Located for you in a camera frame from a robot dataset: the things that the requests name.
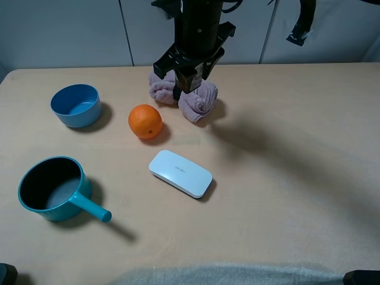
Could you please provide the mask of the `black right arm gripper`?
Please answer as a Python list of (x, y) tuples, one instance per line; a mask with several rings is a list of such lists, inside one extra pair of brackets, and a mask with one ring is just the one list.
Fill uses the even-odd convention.
[(236, 9), (223, 8), (226, 1), (153, 1), (152, 6), (162, 9), (168, 19), (174, 19), (174, 44), (153, 64), (154, 73), (163, 79), (171, 70), (197, 66), (203, 63), (202, 79), (206, 80), (224, 55), (222, 45), (235, 34), (236, 26), (220, 23), (222, 13)]

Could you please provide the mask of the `black left shoulder block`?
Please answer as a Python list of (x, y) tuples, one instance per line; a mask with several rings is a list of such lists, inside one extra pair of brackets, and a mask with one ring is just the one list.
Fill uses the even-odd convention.
[(18, 271), (13, 265), (0, 263), (0, 285), (14, 285)]

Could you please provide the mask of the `grey robot base front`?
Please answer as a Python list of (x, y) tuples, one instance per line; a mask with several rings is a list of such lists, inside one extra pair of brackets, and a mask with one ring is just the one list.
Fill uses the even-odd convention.
[(137, 268), (110, 284), (343, 284), (343, 278), (316, 266), (214, 263)]

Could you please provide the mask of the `black right shoulder block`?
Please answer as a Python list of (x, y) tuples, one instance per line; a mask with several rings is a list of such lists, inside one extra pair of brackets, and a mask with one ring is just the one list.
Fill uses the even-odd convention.
[(380, 285), (379, 270), (354, 270), (345, 273), (344, 285)]

